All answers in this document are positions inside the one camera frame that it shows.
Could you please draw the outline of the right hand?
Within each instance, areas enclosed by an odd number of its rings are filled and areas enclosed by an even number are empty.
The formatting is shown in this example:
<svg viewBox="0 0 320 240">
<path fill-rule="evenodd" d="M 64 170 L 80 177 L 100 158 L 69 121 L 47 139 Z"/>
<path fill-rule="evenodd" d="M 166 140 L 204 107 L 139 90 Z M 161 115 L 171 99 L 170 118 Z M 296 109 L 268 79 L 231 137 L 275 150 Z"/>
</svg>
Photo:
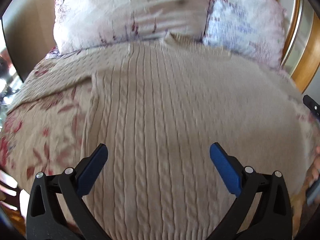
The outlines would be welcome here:
<svg viewBox="0 0 320 240">
<path fill-rule="evenodd" d="M 315 158 L 313 160 L 313 163 L 311 164 L 310 168 L 308 169 L 306 173 L 306 178 L 304 181 L 304 186 L 306 188 L 309 188 L 312 186 L 314 182 L 316 182 L 319 179 L 319 146 L 315 148 Z"/>
</svg>

